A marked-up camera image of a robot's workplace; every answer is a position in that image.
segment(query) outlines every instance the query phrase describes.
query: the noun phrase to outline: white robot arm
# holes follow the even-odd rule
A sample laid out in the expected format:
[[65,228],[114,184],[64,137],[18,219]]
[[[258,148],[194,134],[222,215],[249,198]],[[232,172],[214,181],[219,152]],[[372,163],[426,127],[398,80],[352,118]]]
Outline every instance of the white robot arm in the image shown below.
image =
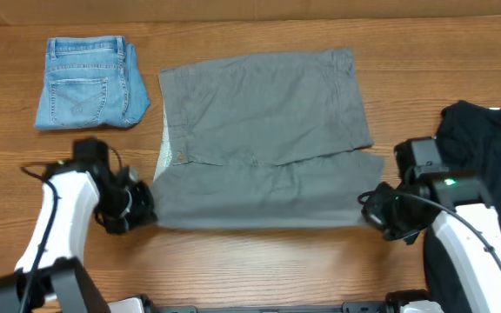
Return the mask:
[[[0,313],[16,313],[22,303],[26,303],[24,312],[31,312],[56,298],[63,313],[158,312],[144,296],[106,303],[83,267],[84,243],[94,212],[110,233],[127,232],[139,224],[156,220],[147,187],[137,182],[128,169],[113,176],[109,171],[107,149],[105,143],[95,139],[76,142],[72,160],[53,164],[46,170],[43,207],[28,248],[18,261],[15,273],[0,278]],[[364,205],[363,214],[384,232],[386,240],[404,239],[413,243],[418,233],[431,225],[452,260],[472,312],[501,312],[498,214],[489,205],[490,197],[480,181],[471,174],[447,171],[440,165],[435,149],[433,141],[426,138],[398,145],[397,162],[406,183],[397,190],[381,183],[376,190],[361,195],[359,199],[369,196],[367,201],[359,200]],[[424,155],[430,158],[430,165],[419,165],[427,164]],[[50,186],[57,192],[57,202]],[[457,216],[484,236],[496,252],[499,264],[478,235]],[[39,245],[44,242],[47,229],[50,233],[40,255]],[[25,282],[37,283],[29,290]],[[428,299],[391,299],[380,308],[376,311],[442,312],[437,303]],[[284,310],[269,308],[268,311]],[[207,313],[219,312],[224,310],[207,310]],[[306,313],[307,309],[299,309],[299,312]]]
[[56,299],[65,313],[155,312],[145,296],[106,303],[83,267],[93,214],[111,234],[157,220],[148,187],[121,160],[111,173],[108,149],[88,138],[74,142],[71,160],[45,164],[43,176],[22,168],[44,182],[43,205],[15,272],[0,277],[0,312],[30,313]]

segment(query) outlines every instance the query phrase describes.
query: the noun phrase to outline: folded jeans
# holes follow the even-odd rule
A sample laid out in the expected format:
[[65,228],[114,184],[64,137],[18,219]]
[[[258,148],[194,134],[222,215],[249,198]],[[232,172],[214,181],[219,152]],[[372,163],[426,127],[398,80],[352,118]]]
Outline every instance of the folded jeans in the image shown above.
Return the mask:
[[51,38],[35,127],[130,127],[150,105],[135,47],[124,37]]

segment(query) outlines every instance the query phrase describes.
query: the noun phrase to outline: shorts waistband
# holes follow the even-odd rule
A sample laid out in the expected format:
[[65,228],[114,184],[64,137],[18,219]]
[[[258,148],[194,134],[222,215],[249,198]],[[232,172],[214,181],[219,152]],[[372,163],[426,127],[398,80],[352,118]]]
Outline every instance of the shorts waistband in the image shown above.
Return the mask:
[[48,40],[46,53],[52,59],[59,55],[83,53],[90,50],[110,49],[124,54],[125,38],[122,36],[104,36],[90,38],[58,37]]
[[160,75],[188,76],[201,72],[231,70],[248,66],[303,68],[310,64],[317,66],[319,63],[329,66],[350,67],[350,65],[354,64],[353,50],[336,48],[320,52],[258,53],[246,57],[230,57],[165,69],[160,71]]

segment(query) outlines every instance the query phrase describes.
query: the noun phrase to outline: wooden table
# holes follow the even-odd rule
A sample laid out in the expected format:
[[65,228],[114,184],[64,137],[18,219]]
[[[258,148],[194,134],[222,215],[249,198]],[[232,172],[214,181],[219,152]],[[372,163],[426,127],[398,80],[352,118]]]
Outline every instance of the wooden table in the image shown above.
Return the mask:
[[[152,105],[131,130],[34,129],[49,37],[125,35]],[[397,183],[393,146],[434,134],[458,99],[501,106],[501,17],[259,23],[131,23],[0,28],[0,276],[13,271],[41,207],[30,161],[70,155],[97,135],[151,182],[162,138],[157,73],[257,52],[352,47],[371,133]],[[85,267],[109,301],[147,293],[160,305],[335,304],[424,288],[422,243],[386,243],[375,230],[174,231],[109,236],[92,224]]]

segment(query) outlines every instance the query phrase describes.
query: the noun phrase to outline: green led light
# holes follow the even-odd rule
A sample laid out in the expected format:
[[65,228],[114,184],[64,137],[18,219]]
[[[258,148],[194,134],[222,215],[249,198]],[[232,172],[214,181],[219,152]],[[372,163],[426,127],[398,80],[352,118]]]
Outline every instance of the green led light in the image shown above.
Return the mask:
[[451,178],[446,178],[446,179],[444,180],[444,183],[445,183],[445,184],[447,184],[448,186],[451,186],[451,185],[453,185],[454,183],[456,183],[456,181],[454,181],[454,180],[453,180],[453,179],[451,179]]

